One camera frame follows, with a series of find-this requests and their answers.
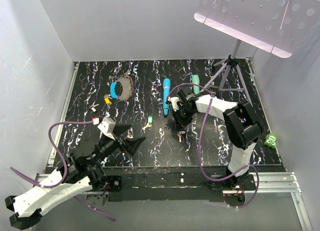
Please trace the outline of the key with black tag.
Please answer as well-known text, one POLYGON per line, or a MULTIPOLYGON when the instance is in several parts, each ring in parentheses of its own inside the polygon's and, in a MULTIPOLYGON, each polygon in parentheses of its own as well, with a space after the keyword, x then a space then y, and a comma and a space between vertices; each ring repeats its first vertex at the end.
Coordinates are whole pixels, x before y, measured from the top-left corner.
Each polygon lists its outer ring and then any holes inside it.
POLYGON ((177 136, 178 136, 178 139, 179 139, 179 142, 181 143, 182 142, 182 136, 185 134, 186 132, 183 130, 183 131, 179 131, 177 133, 177 136))

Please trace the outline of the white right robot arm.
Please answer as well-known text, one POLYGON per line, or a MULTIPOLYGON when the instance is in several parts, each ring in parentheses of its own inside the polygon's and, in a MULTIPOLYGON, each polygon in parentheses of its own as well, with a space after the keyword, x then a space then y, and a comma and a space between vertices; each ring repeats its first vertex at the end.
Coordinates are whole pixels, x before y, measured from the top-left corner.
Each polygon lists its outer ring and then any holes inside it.
POLYGON ((243 186, 244 178, 250 169, 253 149, 263 132, 263 127, 252 104, 249 101, 225 101, 215 97, 212 93, 187 93, 183 89, 178 91, 177 97, 168 96, 166 102, 173 108, 172 115, 180 131, 183 131, 192 122, 194 114, 205 114, 197 147, 198 165, 203 176, 211 182, 226 181, 227 186, 232 190, 243 186), (201 141, 208 116, 224 122, 232 144, 226 176, 221 178, 212 178, 207 175, 201 162, 201 141))

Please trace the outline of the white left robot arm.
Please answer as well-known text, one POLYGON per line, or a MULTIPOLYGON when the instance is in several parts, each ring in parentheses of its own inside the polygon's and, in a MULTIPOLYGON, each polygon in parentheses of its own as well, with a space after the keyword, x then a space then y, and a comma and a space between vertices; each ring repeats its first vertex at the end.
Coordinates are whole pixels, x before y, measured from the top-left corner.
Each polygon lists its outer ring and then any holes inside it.
POLYGON ((87 191, 104 196, 122 189, 120 175, 105 174, 102 161, 114 151, 120 150, 133 156, 144 136, 124 137, 131 128, 129 124, 117 124, 110 136, 102 135, 99 141, 81 141, 75 150, 49 176, 21 195, 5 199, 7 209, 13 212, 10 225, 25 230, 36 225, 41 218, 59 204, 87 191))

